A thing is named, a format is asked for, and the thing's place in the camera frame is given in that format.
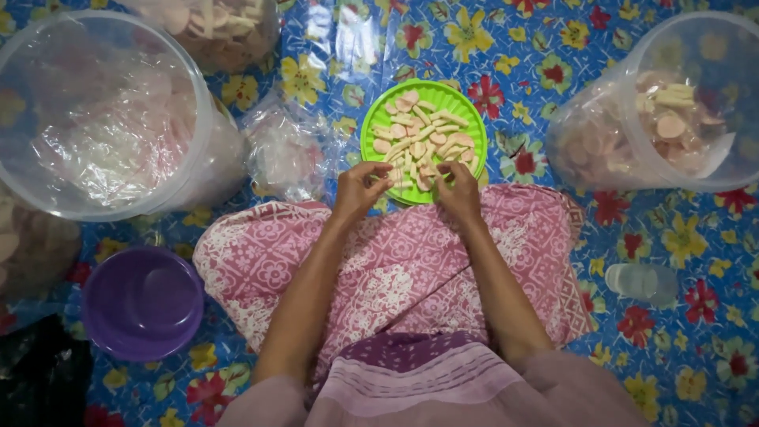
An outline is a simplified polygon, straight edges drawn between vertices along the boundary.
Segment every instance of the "plastic bucket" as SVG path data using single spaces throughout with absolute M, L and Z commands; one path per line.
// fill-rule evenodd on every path
M 247 176 L 243 138 L 190 56 L 128 14 L 30 23 L 0 49 L 0 103 L 14 108 L 0 125 L 0 179 L 60 217 L 213 206 Z
M 588 189 L 727 191 L 759 179 L 759 27 L 681 14 L 553 116 L 551 167 Z

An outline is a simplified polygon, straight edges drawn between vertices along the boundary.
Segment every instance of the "green plastic plate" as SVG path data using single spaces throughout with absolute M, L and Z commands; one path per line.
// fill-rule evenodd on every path
M 472 137 L 474 140 L 474 152 L 480 160 L 477 168 L 474 170 L 474 177 L 478 178 L 485 167 L 487 157 L 487 134 L 485 133 L 485 123 L 480 117 L 480 113 L 471 102 L 458 90 L 436 81 L 426 81 L 417 78 L 399 84 L 392 89 L 383 93 L 378 100 L 374 101 L 369 112 L 364 117 L 364 124 L 361 126 L 361 158 L 363 160 L 382 161 L 384 154 L 377 153 L 373 148 L 374 133 L 371 131 L 372 125 L 381 125 L 390 127 L 390 114 L 385 111 L 385 103 L 390 102 L 395 105 L 395 99 L 409 90 L 416 90 L 419 93 L 419 99 L 425 100 L 437 106 L 438 111 L 447 109 L 453 114 L 459 115 L 469 122 L 469 127 L 461 129 Z M 442 161 L 437 155 L 433 157 L 435 163 Z M 398 190 L 391 188 L 387 195 L 397 201 L 405 204 L 425 204 L 432 203 L 431 191 L 419 191 L 414 185 L 410 188 Z

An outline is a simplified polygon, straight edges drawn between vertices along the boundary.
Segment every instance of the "pink sarong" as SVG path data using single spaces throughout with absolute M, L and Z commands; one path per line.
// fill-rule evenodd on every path
M 582 224 L 571 200 L 537 185 L 490 185 L 482 215 L 551 340 L 591 330 L 568 262 Z M 272 202 L 219 218 L 193 262 L 211 295 L 258 352 L 279 297 L 331 214 L 317 202 Z M 340 349 L 379 331 L 486 336 L 469 257 L 434 204 L 369 217 L 348 238 L 315 379 Z

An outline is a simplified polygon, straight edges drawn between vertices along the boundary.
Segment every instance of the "floral tablecloth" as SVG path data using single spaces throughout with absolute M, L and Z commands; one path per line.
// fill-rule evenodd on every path
M 547 119 L 588 81 L 620 60 L 652 26 L 682 11 L 727 10 L 759 21 L 757 3 L 716 0 L 278 0 L 282 48 L 249 74 L 208 77 L 235 115 L 282 78 L 287 95 L 321 109 L 353 134 L 384 90 L 411 77 L 442 81 L 480 110 L 490 145 L 481 182 L 555 185 L 541 141 Z M 116 8 L 106 0 L 0 0 L 0 43 L 29 20 L 69 8 Z M 0 102 L 0 125 L 24 106 Z M 358 155 L 349 157 L 357 161 Z M 576 191 L 587 208 L 572 263 L 593 314 L 592 334 L 568 350 L 614 372 L 651 422 L 759 425 L 754 343 L 759 326 L 757 186 L 716 195 L 689 191 Z M 90 271 L 136 243 L 167 245 L 189 258 L 224 212 L 266 200 L 247 186 L 221 209 L 84 224 L 84 250 L 69 279 L 44 302 L 22 302 L 0 333 L 50 312 L 78 319 Z M 373 214 L 397 207 L 382 199 Z M 618 262 L 677 269 L 668 308 L 608 290 Z M 93 350 L 96 367 L 85 425 L 213 425 L 246 387 L 256 356 L 213 301 L 187 350 L 147 364 Z

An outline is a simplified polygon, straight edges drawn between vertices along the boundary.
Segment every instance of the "purple bowl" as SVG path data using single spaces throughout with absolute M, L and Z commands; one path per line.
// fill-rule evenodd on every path
M 102 262 L 82 291 L 87 336 L 116 359 L 154 362 L 195 335 L 203 281 L 168 249 L 135 246 Z

